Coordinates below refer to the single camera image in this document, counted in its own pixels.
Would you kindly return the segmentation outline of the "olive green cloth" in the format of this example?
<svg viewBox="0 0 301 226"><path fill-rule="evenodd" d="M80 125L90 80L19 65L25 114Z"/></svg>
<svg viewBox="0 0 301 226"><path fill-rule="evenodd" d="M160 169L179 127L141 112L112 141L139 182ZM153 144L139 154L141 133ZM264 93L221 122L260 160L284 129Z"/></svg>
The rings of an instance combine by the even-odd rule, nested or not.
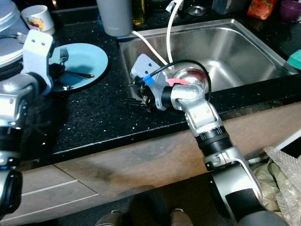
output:
<svg viewBox="0 0 301 226"><path fill-rule="evenodd" d="M262 205L264 205L264 207L269 211L281 214L280 206L277 203L277 194L279 193L279 189L274 177L268 171L268 164L255 164L252 166L252 171L260 185Z"/></svg>

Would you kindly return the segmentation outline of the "brown wooden cabinet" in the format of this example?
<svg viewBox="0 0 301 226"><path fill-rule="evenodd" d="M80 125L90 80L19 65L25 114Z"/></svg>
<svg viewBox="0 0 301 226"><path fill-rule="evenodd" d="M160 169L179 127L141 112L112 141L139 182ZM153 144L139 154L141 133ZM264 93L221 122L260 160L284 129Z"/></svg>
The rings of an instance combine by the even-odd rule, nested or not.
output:
<svg viewBox="0 0 301 226"><path fill-rule="evenodd" d="M301 103L229 119L224 126L234 145L251 159L301 129ZM190 132L26 169L21 205L3 217L0 226L63 217L205 172Z"/></svg>

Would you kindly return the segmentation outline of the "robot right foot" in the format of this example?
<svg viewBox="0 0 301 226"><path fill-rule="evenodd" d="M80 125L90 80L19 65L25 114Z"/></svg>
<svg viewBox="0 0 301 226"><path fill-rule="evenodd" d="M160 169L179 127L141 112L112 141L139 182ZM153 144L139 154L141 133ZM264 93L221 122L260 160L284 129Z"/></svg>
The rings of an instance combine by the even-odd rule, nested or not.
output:
<svg viewBox="0 0 301 226"><path fill-rule="evenodd" d="M174 209L170 215L170 226L194 226L183 209Z"/></svg>

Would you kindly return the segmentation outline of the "green sponge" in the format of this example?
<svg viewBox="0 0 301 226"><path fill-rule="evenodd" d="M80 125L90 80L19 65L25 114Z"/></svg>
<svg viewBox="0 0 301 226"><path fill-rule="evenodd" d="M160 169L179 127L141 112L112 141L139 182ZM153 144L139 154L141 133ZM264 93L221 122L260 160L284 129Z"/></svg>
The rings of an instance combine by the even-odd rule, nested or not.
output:
<svg viewBox="0 0 301 226"><path fill-rule="evenodd" d="M287 60L287 64L301 71L301 50L295 51Z"/></svg>

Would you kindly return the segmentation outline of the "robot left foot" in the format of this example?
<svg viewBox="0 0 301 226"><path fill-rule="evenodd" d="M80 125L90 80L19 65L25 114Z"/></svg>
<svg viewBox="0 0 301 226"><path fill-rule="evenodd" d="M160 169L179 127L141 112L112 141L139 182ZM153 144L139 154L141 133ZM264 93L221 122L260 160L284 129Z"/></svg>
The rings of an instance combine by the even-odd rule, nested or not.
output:
<svg viewBox="0 0 301 226"><path fill-rule="evenodd" d="M94 226L122 226L123 214L119 211L108 213L101 217Z"/></svg>

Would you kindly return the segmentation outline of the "white plate stack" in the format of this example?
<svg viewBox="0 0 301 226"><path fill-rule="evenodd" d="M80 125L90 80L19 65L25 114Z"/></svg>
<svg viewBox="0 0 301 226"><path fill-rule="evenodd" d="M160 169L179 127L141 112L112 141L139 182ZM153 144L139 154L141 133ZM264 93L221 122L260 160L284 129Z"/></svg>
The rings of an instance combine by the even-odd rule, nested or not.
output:
<svg viewBox="0 0 301 226"><path fill-rule="evenodd" d="M23 43L6 36L26 34L28 31L16 4L11 0L0 0L0 67L19 60L23 54Z"/></svg>

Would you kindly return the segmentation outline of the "silver metal fork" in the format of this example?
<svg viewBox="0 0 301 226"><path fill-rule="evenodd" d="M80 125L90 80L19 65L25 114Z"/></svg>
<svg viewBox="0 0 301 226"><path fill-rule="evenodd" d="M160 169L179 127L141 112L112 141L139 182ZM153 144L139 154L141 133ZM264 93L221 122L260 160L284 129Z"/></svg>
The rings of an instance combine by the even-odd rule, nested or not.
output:
<svg viewBox="0 0 301 226"><path fill-rule="evenodd" d="M66 67L66 62L69 60L69 52L67 48L60 48L60 65Z"/></svg>

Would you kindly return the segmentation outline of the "orange printed package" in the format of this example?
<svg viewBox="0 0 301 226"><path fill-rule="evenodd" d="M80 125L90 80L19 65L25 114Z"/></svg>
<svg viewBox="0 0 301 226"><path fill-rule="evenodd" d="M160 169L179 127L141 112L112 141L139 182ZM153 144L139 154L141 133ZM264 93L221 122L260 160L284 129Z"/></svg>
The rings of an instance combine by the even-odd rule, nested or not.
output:
<svg viewBox="0 0 301 226"><path fill-rule="evenodd" d="M266 21L279 0L250 0L246 15Z"/></svg>

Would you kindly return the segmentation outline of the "stainless steel sink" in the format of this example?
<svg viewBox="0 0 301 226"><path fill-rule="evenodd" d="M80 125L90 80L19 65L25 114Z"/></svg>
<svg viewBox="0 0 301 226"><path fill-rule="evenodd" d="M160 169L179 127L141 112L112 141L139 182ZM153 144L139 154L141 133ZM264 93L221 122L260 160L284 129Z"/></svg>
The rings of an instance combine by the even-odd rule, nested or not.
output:
<svg viewBox="0 0 301 226"><path fill-rule="evenodd" d="M123 64L129 72L141 54L156 61L156 54L167 58L166 41L171 41L174 60L185 63L168 69L171 78L187 67L209 72L213 98L238 93L244 97L301 95L301 71L285 60L250 30L234 19L199 22L152 29L118 40Z"/></svg>

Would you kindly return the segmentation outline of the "yellow oil bottle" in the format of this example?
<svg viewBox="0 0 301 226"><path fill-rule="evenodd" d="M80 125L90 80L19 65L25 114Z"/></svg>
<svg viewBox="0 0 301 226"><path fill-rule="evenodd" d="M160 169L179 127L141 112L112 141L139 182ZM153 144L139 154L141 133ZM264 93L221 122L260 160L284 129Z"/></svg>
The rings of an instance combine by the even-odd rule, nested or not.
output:
<svg viewBox="0 0 301 226"><path fill-rule="evenodd" d="M145 2L144 0L131 0L133 24L140 26L145 23Z"/></svg>

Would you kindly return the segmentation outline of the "white mug fruit print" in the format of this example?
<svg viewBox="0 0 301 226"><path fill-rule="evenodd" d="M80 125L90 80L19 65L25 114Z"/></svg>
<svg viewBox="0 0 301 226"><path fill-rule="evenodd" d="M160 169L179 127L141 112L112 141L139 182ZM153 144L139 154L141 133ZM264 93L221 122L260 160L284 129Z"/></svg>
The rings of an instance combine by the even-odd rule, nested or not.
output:
<svg viewBox="0 0 301 226"><path fill-rule="evenodd" d="M54 34L55 24L47 6L36 5L26 7L21 11L21 17L30 30Z"/></svg>

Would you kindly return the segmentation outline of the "light blue plate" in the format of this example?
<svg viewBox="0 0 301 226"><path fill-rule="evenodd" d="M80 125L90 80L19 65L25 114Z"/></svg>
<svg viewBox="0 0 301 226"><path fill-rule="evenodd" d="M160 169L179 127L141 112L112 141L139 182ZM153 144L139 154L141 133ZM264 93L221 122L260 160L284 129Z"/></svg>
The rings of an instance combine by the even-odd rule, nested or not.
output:
<svg viewBox="0 0 301 226"><path fill-rule="evenodd" d="M73 74L63 73L60 81L69 85L69 90L83 88L101 77L108 66L107 54L96 45L88 43L71 43L54 49L49 64L60 63L60 48L67 48L69 60L65 71L93 74L95 77L84 79Z"/></svg>

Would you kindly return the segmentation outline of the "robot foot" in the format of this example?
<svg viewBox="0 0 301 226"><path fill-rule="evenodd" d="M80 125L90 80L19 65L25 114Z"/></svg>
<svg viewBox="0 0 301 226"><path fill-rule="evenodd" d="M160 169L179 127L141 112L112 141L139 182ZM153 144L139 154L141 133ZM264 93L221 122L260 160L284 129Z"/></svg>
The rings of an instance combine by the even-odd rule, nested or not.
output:
<svg viewBox="0 0 301 226"><path fill-rule="evenodd" d="M170 215L170 226L194 226L183 209L174 209Z"/></svg>
<svg viewBox="0 0 301 226"><path fill-rule="evenodd" d="M101 217L94 226L122 226L123 214L119 211L108 213Z"/></svg>

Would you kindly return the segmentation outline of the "silver metal spoon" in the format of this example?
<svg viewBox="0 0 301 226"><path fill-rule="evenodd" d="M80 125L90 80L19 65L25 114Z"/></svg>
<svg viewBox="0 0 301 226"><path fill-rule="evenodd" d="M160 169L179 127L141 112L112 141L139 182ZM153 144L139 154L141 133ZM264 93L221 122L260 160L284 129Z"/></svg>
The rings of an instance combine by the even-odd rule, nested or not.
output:
<svg viewBox="0 0 301 226"><path fill-rule="evenodd" d="M88 74L88 73L76 73L76 72L71 72L71 71L64 71L64 72L68 73L68 74L76 75L76 76L84 78L84 79L91 79L91 78L95 77L93 74Z"/></svg>

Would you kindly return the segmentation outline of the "grey tumbler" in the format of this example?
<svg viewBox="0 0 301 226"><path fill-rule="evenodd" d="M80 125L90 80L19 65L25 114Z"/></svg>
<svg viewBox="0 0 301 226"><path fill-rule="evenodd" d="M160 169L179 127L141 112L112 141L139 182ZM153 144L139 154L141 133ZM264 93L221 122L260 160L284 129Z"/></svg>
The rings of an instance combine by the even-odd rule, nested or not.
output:
<svg viewBox="0 0 301 226"><path fill-rule="evenodd" d="M133 30L131 0L96 0L104 31L112 37L128 36Z"/></svg>

